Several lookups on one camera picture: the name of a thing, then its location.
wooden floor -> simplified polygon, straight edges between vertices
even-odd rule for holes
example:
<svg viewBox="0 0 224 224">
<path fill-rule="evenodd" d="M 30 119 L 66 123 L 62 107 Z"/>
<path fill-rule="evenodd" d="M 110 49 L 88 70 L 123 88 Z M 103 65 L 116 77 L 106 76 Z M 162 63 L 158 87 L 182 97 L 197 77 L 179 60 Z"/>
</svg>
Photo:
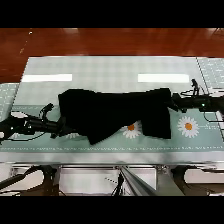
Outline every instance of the wooden floor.
<svg viewBox="0 0 224 224">
<path fill-rule="evenodd" d="M 224 57 L 222 28 L 1 28 L 0 83 L 19 82 L 30 56 Z"/>
</svg>

black cloth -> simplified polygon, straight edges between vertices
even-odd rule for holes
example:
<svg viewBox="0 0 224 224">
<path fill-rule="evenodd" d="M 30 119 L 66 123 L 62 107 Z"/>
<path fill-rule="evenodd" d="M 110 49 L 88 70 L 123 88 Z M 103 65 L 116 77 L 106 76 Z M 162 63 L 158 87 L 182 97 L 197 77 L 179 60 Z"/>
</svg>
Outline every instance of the black cloth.
<svg viewBox="0 0 224 224">
<path fill-rule="evenodd" d="M 170 114 L 166 101 L 168 88 L 147 92 L 99 93 L 69 89 L 58 95 L 61 116 L 66 125 L 87 136 L 91 145 L 140 120 L 146 136 L 170 139 Z"/>
</svg>

yellow flower center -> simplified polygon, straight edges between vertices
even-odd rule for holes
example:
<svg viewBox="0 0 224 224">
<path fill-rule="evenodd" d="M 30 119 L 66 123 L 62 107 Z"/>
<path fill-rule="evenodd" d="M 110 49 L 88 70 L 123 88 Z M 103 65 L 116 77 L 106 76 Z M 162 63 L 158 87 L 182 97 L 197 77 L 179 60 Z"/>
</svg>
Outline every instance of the yellow flower center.
<svg viewBox="0 0 224 224">
<path fill-rule="evenodd" d="M 134 129 L 135 129 L 134 124 L 128 126 L 128 130 L 129 130 L 129 131 L 133 131 Z"/>
<path fill-rule="evenodd" d="M 190 124 L 190 123 L 186 123 L 185 124 L 185 128 L 187 129 L 187 130 L 192 130 L 192 124 Z"/>
</svg>

tabletop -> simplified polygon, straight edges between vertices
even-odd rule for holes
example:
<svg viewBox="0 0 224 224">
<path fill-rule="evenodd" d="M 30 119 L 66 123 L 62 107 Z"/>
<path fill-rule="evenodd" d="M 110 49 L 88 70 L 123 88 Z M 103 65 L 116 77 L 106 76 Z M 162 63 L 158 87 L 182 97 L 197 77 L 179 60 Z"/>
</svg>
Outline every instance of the tabletop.
<svg viewBox="0 0 224 224">
<path fill-rule="evenodd" d="M 207 71 L 204 67 L 209 66 L 205 60 L 205 58 L 167 56 L 31 57 L 27 62 L 18 91 L 14 84 L 14 93 L 17 91 L 17 94 L 12 110 L 37 116 L 45 105 L 53 103 L 55 107 L 49 113 L 48 118 L 56 121 L 60 117 L 57 96 L 71 88 L 123 93 L 168 87 L 171 92 L 181 92 L 191 89 L 190 80 L 194 78 L 205 91 L 209 91 L 215 84 L 211 80 L 210 86 L 204 82 L 206 74 L 203 72 Z M 139 79 L 141 74 L 147 77 L 155 74 L 154 77 L 163 78 L 157 81 L 142 82 Z M 189 76 L 187 82 L 183 79 L 177 83 L 173 78 L 178 76 L 181 79 L 186 75 Z M 6 88 L 7 91 L 2 90 L 1 93 L 9 94 L 9 89 L 13 92 L 10 84 L 5 84 L 2 88 Z M 8 102 L 5 101 L 8 98 L 3 97 L 3 105 Z M 81 105 L 76 104 L 75 99 L 74 106 L 78 110 L 82 109 Z M 9 109 L 2 110 L 2 114 L 7 114 L 7 110 Z M 123 127 L 113 136 L 93 146 L 89 144 L 85 136 L 77 133 L 56 139 L 50 139 L 50 135 L 45 134 L 41 138 L 28 142 L 4 141 L 1 146 L 0 161 L 173 164 L 224 160 L 224 144 L 218 124 L 208 123 L 198 110 L 188 110 L 185 114 L 170 110 L 170 115 L 172 132 L 170 140 L 144 136 L 141 133 L 141 124 L 137 121 L 134 124 L 137 133 L 135 138 L 130 138 L 133 135 L 127 134 L 129 129 Z M 216 119 L 214 113 L 209 113 L 207 117 L 212 120 Z M 183 127 L 186 127 L 186 123 L 190 123 L 197 131 L 192 133 L 184 131 Z M 13 137 L 25 139 L 29 136 L 15 134 Z"/>
</svg>

white daisy print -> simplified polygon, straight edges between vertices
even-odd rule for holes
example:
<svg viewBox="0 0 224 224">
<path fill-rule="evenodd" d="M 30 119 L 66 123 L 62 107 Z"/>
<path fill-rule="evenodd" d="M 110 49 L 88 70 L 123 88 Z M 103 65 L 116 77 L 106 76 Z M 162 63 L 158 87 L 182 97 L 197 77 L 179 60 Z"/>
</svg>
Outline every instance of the white daisy print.
<svg viewBox="0 0 224 224">
<path fill-rule="evenodd" d="M 130 138 L 130 139 L 139 136 L 141 134 L 140 130 L 141 130 L 141 125 L 139 124 L 139 122 L 135 122 L 132 125 L 124 126 L 123 128 L 121 128 L 121 131 L 123 131 L 123 135 L 126 138 Z"/>
<path fill-rule="evenodd" d="M 80 136 L 78 133 L 71 133 L 71 134 L 66 135 L 66 138 L 76 138 L 78 136 Z"/>
<path fill-rule="evenodd" d="M 15 138 L 18 138 L 19 136 L 20 136 L 19 133 L 14 133 L 14 134 L 11 136 L 11 138 L 15 139 Z"/>
<path fill-rule="evenodd" d="M 182 132 L 182 135 L 185 135 L 185 137 L 195 137 L 198 135 L 198 124 L 194 120 L 194 118 L 190 117 L 182 117 L 178 122 L 178 130 Z"/>
</svg>

